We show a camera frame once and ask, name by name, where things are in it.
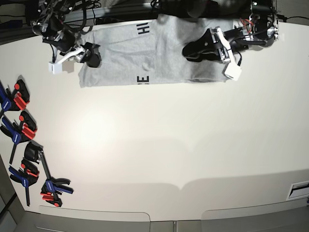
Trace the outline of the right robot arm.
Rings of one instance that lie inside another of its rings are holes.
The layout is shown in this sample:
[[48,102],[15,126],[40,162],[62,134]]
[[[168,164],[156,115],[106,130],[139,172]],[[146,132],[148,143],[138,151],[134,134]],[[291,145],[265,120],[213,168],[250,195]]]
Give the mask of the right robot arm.
[[[83,0],[80,4],[76,3],[76,0],[46,0],[39,6],[37,18],[30,24],[34,34],[42,36],[42,42],[51,46],[53,55],[49,70],[54,74],[62,72],[63,63],[70,59],[85,63],[91,68],[100,65],[99,46],[89,42],[77,42],[77,35],[86,26],[87,8],[93,1]],[[82,10],[83,19],[81,25],[72,27],[65,23],[65,18],[75,8]]]

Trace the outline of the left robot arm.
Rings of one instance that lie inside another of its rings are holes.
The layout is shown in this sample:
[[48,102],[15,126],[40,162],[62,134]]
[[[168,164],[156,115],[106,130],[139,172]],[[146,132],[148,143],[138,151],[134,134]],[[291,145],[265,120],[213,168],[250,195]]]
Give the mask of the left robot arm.
[[234,55],[249,49],[250,46],[271,46],[278,38],[277,2],[275,0],[251,0],[247,3],[248,17],[244,18],[239,10],[236,15],[240,26],[222,31],[220,26],[207,28],[196,41],[189,42],[182,55],[192,62],[203,60],[235,62]]

